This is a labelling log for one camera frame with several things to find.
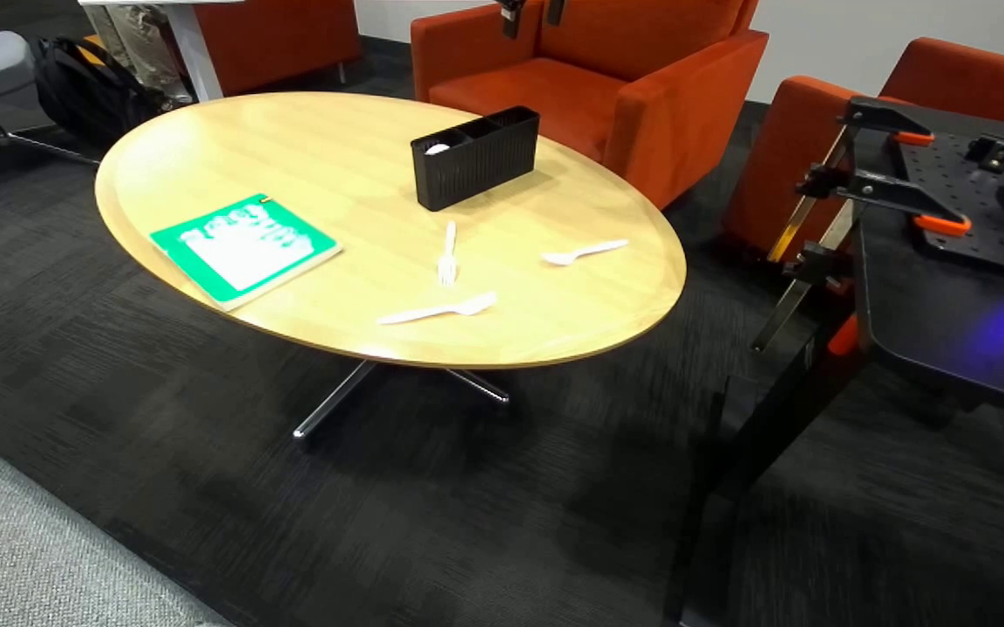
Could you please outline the orange handled clamp lower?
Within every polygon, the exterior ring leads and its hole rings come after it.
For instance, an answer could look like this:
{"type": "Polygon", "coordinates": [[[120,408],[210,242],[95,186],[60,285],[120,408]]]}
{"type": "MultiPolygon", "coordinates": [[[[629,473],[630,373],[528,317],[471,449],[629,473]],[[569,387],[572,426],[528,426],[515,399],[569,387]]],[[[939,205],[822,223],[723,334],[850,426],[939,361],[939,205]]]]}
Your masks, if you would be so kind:
{"type": "Polygon", "coordinates": [[[773,313],[757,331],[753,349],[765,353],[773,334],[796,317],[803,299],[831,276],[841,243],[853,229],[853,208],[845,201],[831,228],[805,243],[796,259],[788,259],[788,246],[796,243],[798,229],[812,215],[812,205],[845,197],[850,199],[874,199],[889,201],[892,208],[902,208],[915,228],[941,238],[970,238],[972,221],[967,214],[949,208],[931,193],[924,193],[915,181],[874,173],[874,170],[845,170],[845,166],[812,166],[798,186],[798,201],[791,215],[781,228],[781,238],[772,246],[772,263],[781,263],[788,271],[788,285],[781,299],[773,302],[773,313]]]}

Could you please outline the round wooden table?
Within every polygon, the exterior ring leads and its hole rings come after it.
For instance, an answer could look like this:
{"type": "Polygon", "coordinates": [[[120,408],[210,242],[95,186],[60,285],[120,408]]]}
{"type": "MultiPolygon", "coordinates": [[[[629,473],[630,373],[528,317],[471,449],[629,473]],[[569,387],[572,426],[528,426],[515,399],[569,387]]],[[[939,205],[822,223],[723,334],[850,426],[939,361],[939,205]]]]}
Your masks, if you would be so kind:
{"type": "Polygon", "coordinates": [[[530,371],[616,349],[656,329],[688,285],[670,221],[624,179],[544,140],[534,166],[428,214],[416,201],[413,144],[457,127],[457,107],[328,92],[189,104],[125,132],[95,173],[107,233],[178,293],[197,285],[152,243],[155,229],[243,197],[274,197],[342,250],[243,299],[234,321],[340,353],[355,375],[379,367],[442,371],[490,399],[495,371],[530,371]],[[435,276],[457,223],[457,284],[435,276]],[[569,270],[541,263],[629,242],[569,270]],[[379,324],[387,313],[495,293],[475,317],[379,324]]]}

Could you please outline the white plastic spoon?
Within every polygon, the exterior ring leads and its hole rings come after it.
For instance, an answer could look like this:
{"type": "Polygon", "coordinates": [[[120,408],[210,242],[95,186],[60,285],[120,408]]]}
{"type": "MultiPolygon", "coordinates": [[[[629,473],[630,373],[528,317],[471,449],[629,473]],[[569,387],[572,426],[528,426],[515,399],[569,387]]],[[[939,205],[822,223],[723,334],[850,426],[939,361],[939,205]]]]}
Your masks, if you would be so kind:
{"type": "Polygon", "coordinates": [[[576,246],[576,250],[547,250],[547,255],[541,255],[541,263],[551,266],[551,270],[569,270],[569,266],[576,266],[581,259],[609,255],[609,250],[622,250],[622,246],[629,246],[629,242],[601,242],[601,243],[585,243],[585,246],[576,246]]]}

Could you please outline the orange handled clamp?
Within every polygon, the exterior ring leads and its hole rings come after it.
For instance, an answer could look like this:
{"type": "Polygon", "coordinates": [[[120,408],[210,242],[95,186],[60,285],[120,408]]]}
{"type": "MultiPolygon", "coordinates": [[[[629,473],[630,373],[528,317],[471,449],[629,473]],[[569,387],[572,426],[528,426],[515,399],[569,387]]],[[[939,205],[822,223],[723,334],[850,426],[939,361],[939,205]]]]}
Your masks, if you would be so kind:
{"type": "Polygon", "coordinates": [[[831,228],[805,243],[796,259],[788,259],[788,246],[796,243],[798,229],[812,215],[812,205],[845,197],[850,199],[874,199],[889,201],[892,208],[902,208],[915,228],[941,238],[970,238],[972,221],[967,214],[949,208],[931,193],[924,193],[915,181],[874,173],[874,170],[845,170],[845,166],[812,166],[798,186],[798,201],[791,215],[781,228],[781,238],[772,246],[772,263],[781,263],[788,271],[788,285],[781,299],[773,302],[773,313],[757,331],[753,349],[765,353],[773,334],[796,317],[803,299],[831,276],[841,243],[853,229],[853,208],[845,201],[831,228]]]}
{"type": "Polygon", "coordinates": [[[922,229],[949,228],[951,233],[958,233],[967,228],[967,221],[958,214],[946,208],[922,186],[915,186],[908,179],[889,179],[879,170],[860,170],[853,159],[853,136],[866,129],[887,132],[898,148],[931,148],[934,144],[934,132],[924,129],[908,111],[882,104],[882,102],[871,102],[871,97],[853,97],[845,107],[841,129],[831,140],[822,159],[803,173],[798,201],[796,201],[791,215],[786,221],[786,228],[772,246],[772,263],[781,263],[788,255],[798,229],[812,215],[812,205],[831,199],[831,197],[879,199],[889,205],[902,205],[922,229]]]}

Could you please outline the black backpack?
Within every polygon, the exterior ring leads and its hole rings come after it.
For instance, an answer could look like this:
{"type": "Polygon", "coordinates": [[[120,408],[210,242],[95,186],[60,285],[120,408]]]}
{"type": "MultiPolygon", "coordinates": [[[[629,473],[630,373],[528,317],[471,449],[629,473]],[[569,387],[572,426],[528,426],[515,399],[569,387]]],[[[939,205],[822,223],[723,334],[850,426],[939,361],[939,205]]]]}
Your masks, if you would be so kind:
{"type": "Polygon", "coordinates": [[[83,40],[41,40],[34,48],[34,89],[41,111],[95,150],[113,148],[161,111],[157,92],[83,40]]]}

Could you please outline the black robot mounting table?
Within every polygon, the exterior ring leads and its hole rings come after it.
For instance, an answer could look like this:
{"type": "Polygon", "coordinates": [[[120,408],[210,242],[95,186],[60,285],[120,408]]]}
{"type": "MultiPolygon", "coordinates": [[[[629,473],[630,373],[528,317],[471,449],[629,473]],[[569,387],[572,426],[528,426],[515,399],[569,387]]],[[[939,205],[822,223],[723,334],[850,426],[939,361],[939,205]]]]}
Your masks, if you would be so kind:
{"type": "Polygon", "coordinates": [[[850,276],[706,401],[670,627],[1004,627],[1004,270],[870,197],[850,276]]]}

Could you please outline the green printed sheet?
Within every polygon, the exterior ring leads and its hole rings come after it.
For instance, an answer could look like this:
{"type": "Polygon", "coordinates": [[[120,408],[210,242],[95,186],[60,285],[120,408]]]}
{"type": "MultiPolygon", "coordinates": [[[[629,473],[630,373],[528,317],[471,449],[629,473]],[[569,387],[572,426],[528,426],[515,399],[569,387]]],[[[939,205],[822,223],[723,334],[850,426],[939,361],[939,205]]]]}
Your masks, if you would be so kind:
{"type": "Polygon", "coordinates": [[[152,243],[215,308],[241,308],[330,263],[342,243],[274,197],[247,197],[152,233],[152,243]]]}

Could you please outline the black cutlery stand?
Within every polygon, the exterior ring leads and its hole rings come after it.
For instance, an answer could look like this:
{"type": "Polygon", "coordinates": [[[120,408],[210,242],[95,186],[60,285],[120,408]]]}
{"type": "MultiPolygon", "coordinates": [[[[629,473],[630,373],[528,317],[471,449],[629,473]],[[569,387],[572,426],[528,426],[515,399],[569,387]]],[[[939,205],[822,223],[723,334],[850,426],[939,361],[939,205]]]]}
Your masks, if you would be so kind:
{"type": "Polygon", "coordinates": [[[507,107],[413,144],[416,199],[448,208],[534,166],[541,115],[507,107]]]}

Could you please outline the orange handled clamp upper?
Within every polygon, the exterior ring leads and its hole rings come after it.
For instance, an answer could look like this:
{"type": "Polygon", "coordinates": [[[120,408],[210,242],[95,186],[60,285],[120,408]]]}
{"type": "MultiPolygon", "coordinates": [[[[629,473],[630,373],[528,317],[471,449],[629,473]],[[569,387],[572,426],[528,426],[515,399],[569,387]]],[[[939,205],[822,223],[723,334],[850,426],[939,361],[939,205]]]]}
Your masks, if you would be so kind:
{"type": "Polygon", "coordinates": [[[967,221],[958,214],[946,208],[922,186],[915,186],[908,179],[889,179],[879,170],[860,170],[853,159],[853,136],[866,129],[887,132],[898,148],[931,148],[934,144],[934,132],[924,129],[908,111],[882,104],[882,102],[871,102],[871,97],[853,97],[845,107],[841,129],[831,140],[822,159],[803,173],[798,201],[796,201],[791,215],[786,221],[786,228],[772,246],[772,263],[781,263],[788,255],[798,229],[812,215],[812,205],[831,199],[831,197],[879,199],[889,205],[902,205],[922,229],[949,228],[951,233],[958,233],[967,228],[967,221]]]}

